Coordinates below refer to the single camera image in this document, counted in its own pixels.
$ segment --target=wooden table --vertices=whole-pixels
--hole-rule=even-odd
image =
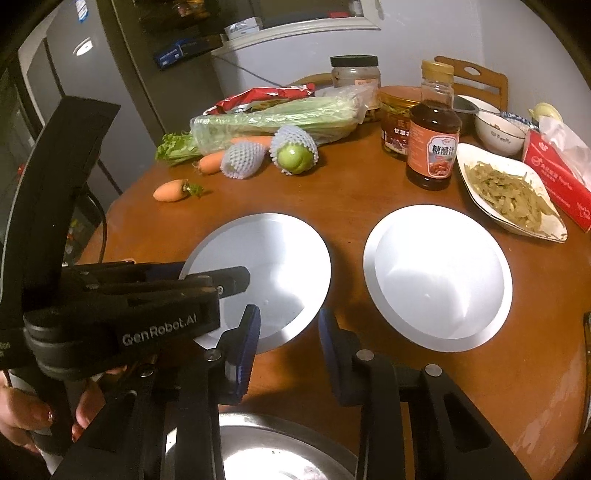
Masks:
[[[327,305],[364,347],[414,368],[437,363],[464,389],[534,480],[549,480],[577,444],[585,391],[583,314],[591,310],[591,243],[566,215],[565,244],[527,239],[498,227],[471,201],[457,172],[441,192],[410,183],[405,164],[382,152],[379,126],[362,125],[320,149],[319,168],[282,175],[272,164],[248,180],[199,178],[189,165],[155,165],[108,212],[106,261],[184,261],[226,222],[259,212],[294,215],[326,241],[333,274]],[[188,178],[212,193],[158,203],[165,181]],[[393,210],[417,203],[447,206],[481,223],[505,253],[514,284],[511,312],[499,333],[463,353],[438,353],[399,335],[378,313],[363,280],[372,228]],[[100,229],[82,262],[95,262]],[[238,407],[292,420],[358,449],[359,410],[330,393],[316,322],[287,345],[257,356],[248,395]]]

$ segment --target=white plate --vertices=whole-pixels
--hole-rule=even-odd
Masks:
[[[568,232],[566,231],[564,222],[560,219],[560,217],[556,218],[552,215],[542,214],[541,231],[534,233],[530,232],[529,230],[525,230],[516,223],[510,222],[500,213],[498,213],[493,207],[491,207],[483,198],[481,198],[468,181],[465,169],[466,166],[473,167],[480,161],[483,163],[488,163],[495,170],[499,170],[510,175],[526,175],[525,180],[531,183],[534,191],[540,195],[546,201],[546,203],[548,203],[550,208],[552,208],[552,210],[554,210],[558,215],[558,211],[552,203],[552,200],[550,200],[548,192],[542,183],[542,179],[529,165],[517,160],[512,160],[510,158],[500,157],[499,155],[492,154],[486,150],[475,147],[474,145],[460,143],[457,146],[457,166],[460,168],[462,179],[466,184],[466,188],[468,189],[472,200],[474,200],[474,202],[482,209],[483,212],[485,212],[503,228],[509,230],[512,233],[517,233],[518,235],[524,236],[532,236],[553,242],[566,242]]]
[[[214,348],[222,333],[238,326],[247,304],[261,309],[257,353],[287,343],[314,319],[328,293],[330,256],[310,225],[279,213],[239,218],[211,233],[189,256],[181,278],[191,273],[244,266],[245,292],[220,301],[221,327],[196,339]]]
[[[435,205],[396,210],[363,253],[369,294],[399,333],[439,352],[470,350],[505,323],[513,283],[495,239],[470,217]]]

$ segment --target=glass jar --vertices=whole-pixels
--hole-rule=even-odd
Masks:
[[[410,109],[421,101],[419,87],[392,85],[379,90],[382,149],[406,161],[410,136]]]
[[[341,55],[331,57],[330,64],[333,67],[332,79],[335,88],[367,84],[375,86],[364,122],[376,121],[379,109],[378,89],[381,86],[378,58],[374,55]]]

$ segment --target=bottle label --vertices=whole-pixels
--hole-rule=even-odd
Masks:
[[[410,123],[408,166],[432,179],[452,174],[460,134],[442,134]]]
[[[408,155],[408,119],[386,113],[382,117],[382,139],[384,146],[401,155]]]
[[[374,95],[369,101],[368,110],[379,108],[379,79],[357,79],[355,85],[375,85]]]

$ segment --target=green fruit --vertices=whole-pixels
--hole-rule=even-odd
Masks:
[[[288,143],[277,152],[277,163],[297,175],[314,166],[314,154],[303,145]]]

